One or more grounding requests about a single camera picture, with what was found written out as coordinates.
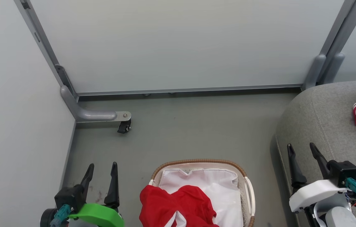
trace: caster wheel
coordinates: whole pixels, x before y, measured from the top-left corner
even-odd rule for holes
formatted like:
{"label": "caster wheel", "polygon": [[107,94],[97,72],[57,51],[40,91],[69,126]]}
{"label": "caster wheel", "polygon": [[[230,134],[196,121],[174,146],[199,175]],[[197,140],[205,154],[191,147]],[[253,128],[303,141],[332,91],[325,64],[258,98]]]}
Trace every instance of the caster wheel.
{"label": "caster wheel", "polygon": [[125,134],[126,132],[129,132],[131,123],[132,123],[132,119],[130,119],[129,121],[126,121],[126,122],[121,122],[121,124],[119,125],[118,132],[123,133],[123,134]]}
{"label": "caster wheel", "polygon": [[46,209],[42,214],[39,226],[50,227],[50,222],[54,219],[54,215],[56,214],[56,212],[57,212],[57,208]]}

